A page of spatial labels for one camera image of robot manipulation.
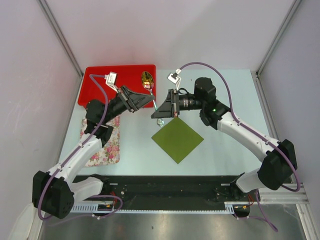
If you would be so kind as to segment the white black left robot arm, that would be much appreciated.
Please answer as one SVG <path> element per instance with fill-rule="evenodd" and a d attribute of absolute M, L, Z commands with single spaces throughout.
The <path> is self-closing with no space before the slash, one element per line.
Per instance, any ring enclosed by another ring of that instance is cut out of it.
<path fill-rule="evenodd" d="M 86 105 L 86 129 L 78 145 L 69 156 L 48 171 L 38 171 L 32 182 L 32 203 L 38 217 L 44 220 L 42 212 L 59 219 L 65 218 L 74 204 L 96 196 L 105 200 L 111 188 L 102 177 L 89 176 L 80 182 L 74 179 L 88 160 L 102 149 L 111 138 L 113 127 L 108 122 L 125 111 L 137 112 L 153 102 L 155 96 L 131 91 L 122 86 L 115 97 L 101 102 L 93 99 Z"/>

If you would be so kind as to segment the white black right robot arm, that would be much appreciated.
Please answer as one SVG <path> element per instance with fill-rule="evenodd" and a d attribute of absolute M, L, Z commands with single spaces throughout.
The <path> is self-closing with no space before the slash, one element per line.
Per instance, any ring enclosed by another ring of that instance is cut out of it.
<path fill-rule="evenodd" d="M 198 110 L 205 126 L 229 135 L 261 162 L 260 168 L 240 174 L 231 183 L 230 194 L 235 200 L 242 201 L 250 191 L 260 188 L 276 191 L 297 170 L 293 143 L 287 139 L 279 141 L 244 124 L 230 107 L 217 100 L 216 87 L 210 78 L 196 79 L 194 93 L 169 89 L 151 118 L 176 118 L 181 111 L 190 110 Z"/>

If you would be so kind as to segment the green paper napkin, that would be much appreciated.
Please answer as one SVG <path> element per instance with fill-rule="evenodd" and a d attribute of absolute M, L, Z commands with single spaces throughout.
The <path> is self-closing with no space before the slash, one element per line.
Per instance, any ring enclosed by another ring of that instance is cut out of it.
<path fill-rule="evenodd" d="M 151 139 L 177 164 L 182 162 L 204 140 L 178 117 L 163 126 Z"/>

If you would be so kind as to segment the iridescent rainbow spoon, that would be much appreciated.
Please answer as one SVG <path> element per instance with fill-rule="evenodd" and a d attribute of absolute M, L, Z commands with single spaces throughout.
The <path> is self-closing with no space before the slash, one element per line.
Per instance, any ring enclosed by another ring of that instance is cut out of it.
<path fill-rule="evenodd" d="M 155 82 L 153 76 L 148 71 L 142 72 L 141 84 L 145 90 L 149 91 L 150 95 L 153 95 L 153 88 L 155 87 Z M 157 118 L 156 123 L 160 128 L 164 126 L 164 120 L 162 118 Z"/>

